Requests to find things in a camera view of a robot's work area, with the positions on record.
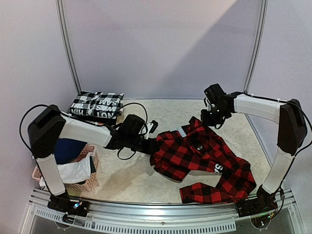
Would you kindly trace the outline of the red black plaid shirt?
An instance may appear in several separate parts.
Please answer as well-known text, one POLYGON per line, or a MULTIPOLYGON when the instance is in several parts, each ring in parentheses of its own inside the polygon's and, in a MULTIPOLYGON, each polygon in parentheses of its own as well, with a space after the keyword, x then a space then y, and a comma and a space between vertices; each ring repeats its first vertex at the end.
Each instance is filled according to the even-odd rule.
POLYGON ((151 154, 150 165, 163 176, 181 182, 191 171, 221 175, 214 187, 197 182, 180 188, 183 204, 236 203, 256 188, 250 163, 196 117, 180 130, 158 134, 156 142, 159 150, 151 154))

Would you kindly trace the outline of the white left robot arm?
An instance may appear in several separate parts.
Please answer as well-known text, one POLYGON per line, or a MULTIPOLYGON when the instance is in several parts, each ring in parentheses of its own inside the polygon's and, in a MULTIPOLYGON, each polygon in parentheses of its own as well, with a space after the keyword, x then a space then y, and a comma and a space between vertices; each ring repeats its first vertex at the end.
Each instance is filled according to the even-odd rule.
POLYGON ((131 149, 152 154, 156 140, 150 138, 158 123, 148 122, 136 115, 128 115, 117 126, 96 125, 62 112, 56 105, 44 105, 44 110, 29 124, 27 133, 30 151, 40 169, 47 189, 54 196, 53 203, 63 212, 73 204, 67 197, 57 165, 67 162, 89 143, 108 150, 131 149))

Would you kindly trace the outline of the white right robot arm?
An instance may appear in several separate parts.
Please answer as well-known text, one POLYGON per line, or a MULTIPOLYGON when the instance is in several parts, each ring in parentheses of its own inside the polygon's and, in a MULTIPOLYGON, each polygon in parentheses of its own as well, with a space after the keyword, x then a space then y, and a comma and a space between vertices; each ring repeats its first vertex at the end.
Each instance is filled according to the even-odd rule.
POLYGON ((305 150, 303 143, 311 128, 299 100, 279 100, 260 97, 247 92, 227 94, 217 84, 204 90, 205 109, 201 118, 208 126, 222 126, 233 114, 245 114, 276 124, 276 151, 263 183, 252 202, 255 212, 268 208, 281 188, 298 153, 305 150))

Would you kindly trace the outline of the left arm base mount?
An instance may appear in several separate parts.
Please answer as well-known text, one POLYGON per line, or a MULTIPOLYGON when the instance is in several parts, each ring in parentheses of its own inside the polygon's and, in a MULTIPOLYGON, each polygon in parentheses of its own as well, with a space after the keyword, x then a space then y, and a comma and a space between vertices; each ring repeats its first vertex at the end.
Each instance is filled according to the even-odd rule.
POLYGON ((50 197, 47 207, 51 210, 62 212, 61 220, 73 224, 75 217, 86 217, 89 212, 90 202, 81 199, 50 197))

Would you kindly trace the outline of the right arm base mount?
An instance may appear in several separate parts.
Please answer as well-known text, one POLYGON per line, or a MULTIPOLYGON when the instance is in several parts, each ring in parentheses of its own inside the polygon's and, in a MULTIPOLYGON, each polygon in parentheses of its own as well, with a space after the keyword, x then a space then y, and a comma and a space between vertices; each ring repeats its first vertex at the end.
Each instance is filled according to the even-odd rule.
POLYGON ((257 195, 253 199, 245 199, 235 204, 236 211, 239 217, 250 216, 252 225, 258 229, 265 228, 269 225, 271 220, 276 217, 283 208, 285 194, 280 195, 282 201, 278 206, 273 195, 257 195))

